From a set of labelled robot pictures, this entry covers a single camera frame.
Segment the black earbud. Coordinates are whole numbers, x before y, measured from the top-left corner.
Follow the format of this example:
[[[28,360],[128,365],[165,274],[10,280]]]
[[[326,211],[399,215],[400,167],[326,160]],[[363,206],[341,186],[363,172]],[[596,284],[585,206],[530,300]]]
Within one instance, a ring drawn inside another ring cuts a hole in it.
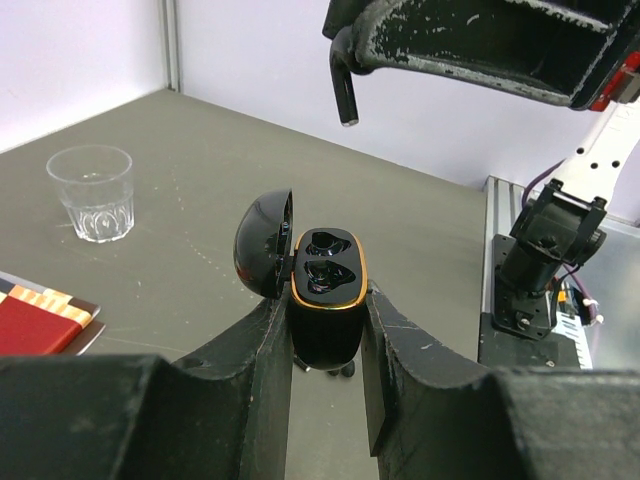
[[[351,127],[359,122],[352,80],[356,63],[350,47],[351,28],[343,27],[332,40],[329,67],[339,120],[344,127]]]

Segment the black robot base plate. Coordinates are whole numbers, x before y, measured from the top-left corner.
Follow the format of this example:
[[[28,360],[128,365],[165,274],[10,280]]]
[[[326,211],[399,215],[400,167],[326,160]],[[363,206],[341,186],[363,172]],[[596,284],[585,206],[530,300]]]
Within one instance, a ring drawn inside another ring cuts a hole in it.
[[[576,342],[552,331],[549,300],[520,296],[499,277],[515,240],[496,234],[485,256],[478,362],[491,368],[578,368]]]

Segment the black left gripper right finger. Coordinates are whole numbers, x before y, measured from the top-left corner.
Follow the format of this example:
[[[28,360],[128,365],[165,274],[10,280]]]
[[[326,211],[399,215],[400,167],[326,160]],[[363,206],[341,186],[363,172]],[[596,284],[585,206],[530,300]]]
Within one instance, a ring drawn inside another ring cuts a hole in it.
[[[482,366],[401,314],[375,284],[361,354],[383,479],[635,479],[635,371]]]

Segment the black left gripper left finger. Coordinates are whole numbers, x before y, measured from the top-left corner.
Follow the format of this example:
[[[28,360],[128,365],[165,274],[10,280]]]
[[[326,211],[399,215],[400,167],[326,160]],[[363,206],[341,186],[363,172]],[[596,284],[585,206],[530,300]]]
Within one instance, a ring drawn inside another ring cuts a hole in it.
[[[5,479],[281,479],[289,294],[261,301],[177,361],[158,355],[1,361]]]

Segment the colourful patchwork placemat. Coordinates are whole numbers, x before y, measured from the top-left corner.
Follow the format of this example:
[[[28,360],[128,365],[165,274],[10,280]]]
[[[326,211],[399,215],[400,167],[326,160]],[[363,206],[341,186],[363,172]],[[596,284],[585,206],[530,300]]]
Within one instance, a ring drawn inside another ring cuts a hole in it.
[[[3,356],[83,354],[103,333],[101,307],[76,296],[1,274]]]

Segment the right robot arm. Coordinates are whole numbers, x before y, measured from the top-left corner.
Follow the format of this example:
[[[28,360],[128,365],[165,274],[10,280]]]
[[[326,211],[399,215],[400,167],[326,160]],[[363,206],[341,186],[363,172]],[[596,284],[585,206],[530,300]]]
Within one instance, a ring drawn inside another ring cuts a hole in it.
[[[635,1],[333,1],[323,35],[339,118],[359,120],[352,79],[428,73],[599,118],[515,220],[494,268],[497,330],[539,341],[556,324],[560,269],[601,247],[623,166],[639,140]]]

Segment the clear drinking glass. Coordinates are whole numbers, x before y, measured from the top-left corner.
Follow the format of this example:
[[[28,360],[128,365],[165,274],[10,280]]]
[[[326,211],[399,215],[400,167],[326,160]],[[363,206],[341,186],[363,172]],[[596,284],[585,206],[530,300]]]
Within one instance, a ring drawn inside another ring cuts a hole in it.
[[[124,238],[135,225],[132,157],[107,145],[80,145],[46,163],[76,235],[91,243]]]

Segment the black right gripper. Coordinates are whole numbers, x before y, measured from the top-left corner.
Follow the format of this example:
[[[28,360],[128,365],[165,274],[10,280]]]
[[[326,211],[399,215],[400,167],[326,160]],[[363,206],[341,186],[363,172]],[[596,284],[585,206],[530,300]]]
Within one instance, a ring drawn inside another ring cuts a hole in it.
[[[397,68],[589,110],[639,50],[638,1],[331,1],[356,72]]]

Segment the glossy black earbud charging case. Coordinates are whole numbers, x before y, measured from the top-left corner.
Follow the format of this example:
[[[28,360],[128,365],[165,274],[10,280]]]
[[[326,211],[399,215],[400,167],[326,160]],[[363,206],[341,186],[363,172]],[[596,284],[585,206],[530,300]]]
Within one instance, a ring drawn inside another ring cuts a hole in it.
[[[344,229],[314,228],[294,239],[292,228],[290,189],[257,197],[236,230],[236,274],[263,298],[287,295],[294,353],[310,368],[338,372],[352,362],[364,329],[364,249]]]

